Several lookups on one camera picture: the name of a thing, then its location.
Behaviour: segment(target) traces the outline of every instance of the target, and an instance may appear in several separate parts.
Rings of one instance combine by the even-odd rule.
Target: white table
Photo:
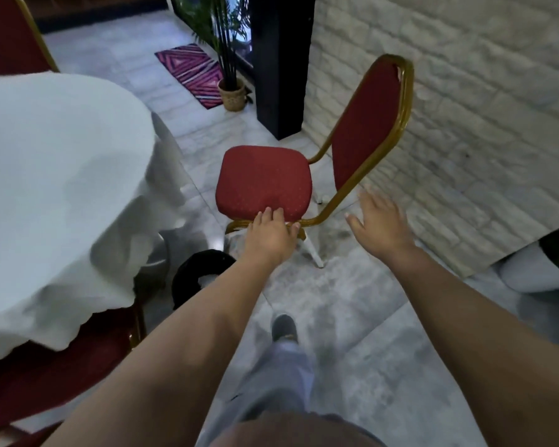
[[[126,89],[83,75],[0,79],[0,358],[62,350],[133,303],[188,179],[169,131]]]

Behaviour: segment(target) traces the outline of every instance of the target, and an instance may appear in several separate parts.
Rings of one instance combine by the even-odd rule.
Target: shoe
[[[298,343],[296,323],[288,314],[281,314],[274,318],[271,323],[271,338],[274,342],[278,340],[291,340]]]

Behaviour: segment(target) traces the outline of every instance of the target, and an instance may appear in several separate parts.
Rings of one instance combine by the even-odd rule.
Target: banquet chair
[[[0,0],[0,75],[58,72],[23,0]]]
[[[396,55],[379,57],[319,152],[308,160],[296,150],[281,147],[237,146],[227,150],[215,192],[217,209],[232,219],[226,235],[246,228],[266,207],[282,207],[288,223],[300,223],[298,238],[322,268],[324,263],[305,229],[326,220],[395,147],[410,118],[413,81],[410,61]],[[309,166],[330,146],[337,192],[315,217],[302,219],[312,196]]]
[[[93,314],[65,350],[30,341],[16,347],[0,360],[0,432],[17,420],[64,405],[99,383],[144,335],[142,310],[135,303]],[[36,446],[50,434],[45,428],[18,442]]]

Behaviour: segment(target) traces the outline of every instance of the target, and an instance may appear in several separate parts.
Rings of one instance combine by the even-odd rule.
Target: white brick wall
[[[316,0],[303,128],[321,144],[383,53],[414,109],[371,172],[469,275],[559,227],[559,0]]]

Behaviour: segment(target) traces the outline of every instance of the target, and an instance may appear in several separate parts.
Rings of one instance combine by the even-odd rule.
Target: red fabric
[[[286,221],[297,221],[308,209],[312,191],[311,170],[300,152],[237,146],[224,155],[215,201],[217,210],[233,219],[251,220],[266,207],[282,207]]]
[[[33,342],[0,360],[0,427],[60,406],[103,378],[130,350],[132,309],[106,310],[81,326],[66,350]]]
[[[45,427],[43,430],[37,431],[32,435],[25,436],[22,439],[16,441],[14,444],[10,444],[8,447],[39,447],[41,444],[47,441],[48,437],[60,426],[60,422],[49,427]]]
[[[15,0],[0,0],[0,75],[51,70]]]
[[[331,142],[335,188],[340,189],[387,138],[399,109],[398,69],[375,61],[344,111]]]

